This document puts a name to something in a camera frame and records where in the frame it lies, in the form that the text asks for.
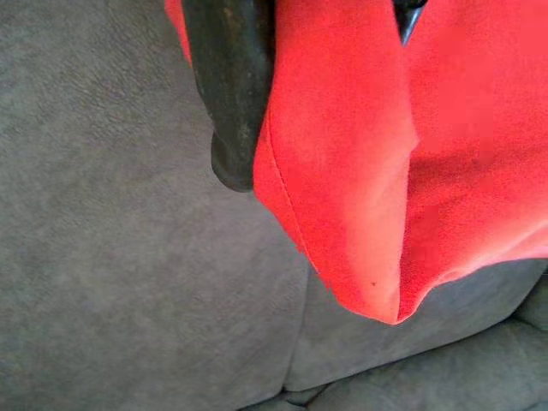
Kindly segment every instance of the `red fabric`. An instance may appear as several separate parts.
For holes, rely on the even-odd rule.
[[[546,0],[430,0],[406,48],[391,0],[277,0],[254,189],[347,309],[548,257],[546,38]]]
[[[187,58],[190,59],[190,44],[188,43],[187,30],[185,28],[185,17],[182,11],[182,0],[165,0],[164,3],[165,12],[171,20],[179,35],[179,41],[181,42],[182,50]]]

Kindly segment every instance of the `gray couch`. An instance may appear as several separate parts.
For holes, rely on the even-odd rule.
[[[545,260],[358,317],[210,136],[161,0],[0,0],[0,410],[546,410]]]

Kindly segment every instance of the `gray sofa cushion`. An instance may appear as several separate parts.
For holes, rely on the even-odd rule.
[[[517,411],[545,401],[548,335],[509,320],[332,384],[310,411]]]
[[[307,263],[210,170],[162,0],[0,0],[0,409],[280,391]]]
[[[329,385],[320,385],[303,391],[284,391],[268,401],[245,407],[241,411],[297,411],[306,409],[306,405],[321,394]]]
[[[548,411],[548,402],[539,402],[528,408],[527,411]]]
[[[542,331],[548,331],[548,273],[540,278],[515,311],[515,316]]]
[[[541,259],[487,267],[433,290],[411,319],[395,327],[345,311],[311,276],[284,386],[305,390],[482,331],[508,317],[545,268]]]

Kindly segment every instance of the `upholstery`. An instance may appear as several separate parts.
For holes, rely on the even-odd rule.
[[[307,263],[210,139],[161,0],[0,0],[0,409],[281,390]]]
[[[486,267],[434,289],[418,313],[397,326],[344,310],[311,276],[284,386],[304,390],[471,336],[508,317],[545,268],[542,259]]]
[[[548,399],[548,335],[516,320],[347,378],[310,411],[516,411]]]
[[[548,273],[544,274],[515,316],[542,331],[548,331]]]

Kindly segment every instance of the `orange-red fabric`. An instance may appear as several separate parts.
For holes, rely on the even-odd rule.
[[[254,190],[343,306],[397,324],[439,284],[548,257],[546,0],[430,0],[405,48],[391,0],[277,0],[276,20]]]
[[[182,11],[182,0],[165,0],[164,3],[165,12],[171,20],[179,35],[179,41],[181,42],[182,51],[185,54],[188,62],[191,62],[190,58],[190,45],[188,43],[187,29],[185,28],[185,17]]]

